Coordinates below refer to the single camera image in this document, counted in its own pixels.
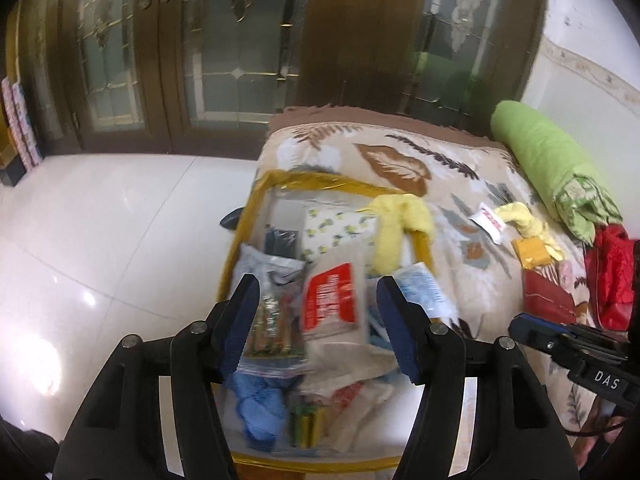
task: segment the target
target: white wall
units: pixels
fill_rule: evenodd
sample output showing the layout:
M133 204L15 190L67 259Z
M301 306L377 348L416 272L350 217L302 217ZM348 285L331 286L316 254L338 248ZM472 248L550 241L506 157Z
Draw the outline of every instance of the white wall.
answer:
M611 0L548 0L522 101L585 149L640 238L640 46Z

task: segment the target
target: floral blanket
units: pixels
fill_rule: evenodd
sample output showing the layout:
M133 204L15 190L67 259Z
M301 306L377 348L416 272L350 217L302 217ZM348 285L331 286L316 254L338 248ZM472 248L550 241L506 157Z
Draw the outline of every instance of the floral blanket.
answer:
M465 132L357 108L302 108L277 116L258 160L259 178L273 169L339 173L423 198L433 215L434 272L456 302L468 336L493 341L522 310L522 268L510 239L495 245L468 219L481 202L523 202L549 222L572 262L574 301L587 301L582 244L550 218L511 154L501 144ZM594 395L569 382L548 356L527 351L564 426L584 422Z

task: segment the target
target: white cloth with lemon pattern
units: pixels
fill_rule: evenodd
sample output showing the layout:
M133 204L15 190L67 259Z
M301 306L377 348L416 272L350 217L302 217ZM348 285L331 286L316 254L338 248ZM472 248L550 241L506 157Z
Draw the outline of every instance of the white cloth with lemon pattern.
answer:
M308 262L314 262L329 248L360 237L371 247L372 253L377 230L378 218L373 215L334 207L310 207L306 210L302 233L302 257Z

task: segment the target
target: green rolled blanket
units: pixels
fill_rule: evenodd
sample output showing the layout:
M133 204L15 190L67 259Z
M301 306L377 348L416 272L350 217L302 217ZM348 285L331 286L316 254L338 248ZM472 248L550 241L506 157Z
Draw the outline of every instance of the green rolled blanket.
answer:
M502 101L491 117L491 130L516 156L550 215L577 238L593 244L596 225L622 223L589 157L543 114L517 101Z

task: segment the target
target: red wallet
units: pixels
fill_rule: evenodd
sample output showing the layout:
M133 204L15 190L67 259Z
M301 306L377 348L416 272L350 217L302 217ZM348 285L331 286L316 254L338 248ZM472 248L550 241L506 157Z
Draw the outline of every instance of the red wallet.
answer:
M554 323L575 323L574 298L534 270L523 270L524 311Z

